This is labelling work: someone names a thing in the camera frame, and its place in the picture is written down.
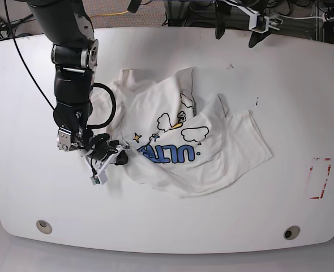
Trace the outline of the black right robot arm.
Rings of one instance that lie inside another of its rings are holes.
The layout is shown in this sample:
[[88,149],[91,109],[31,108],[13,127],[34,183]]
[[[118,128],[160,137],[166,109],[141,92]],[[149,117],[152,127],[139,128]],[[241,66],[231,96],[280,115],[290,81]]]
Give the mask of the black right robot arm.
[[[118,141],[111,141],[107,133],[93,133],[111,123],[117,103],[109,87],[94,81],[99,42],[82,1],[27,1],[27,5],[53,43],[51,59],[55,65],[56,99],[53,118],[59,127],[59,149],[82,150],[94,162],[104,162],[115,155],[113,164],[126,164],[128,157],[124,151],[117,150]],[[109,94],[112,108],[105,122],[90,125],[94,88],[102,88]]]

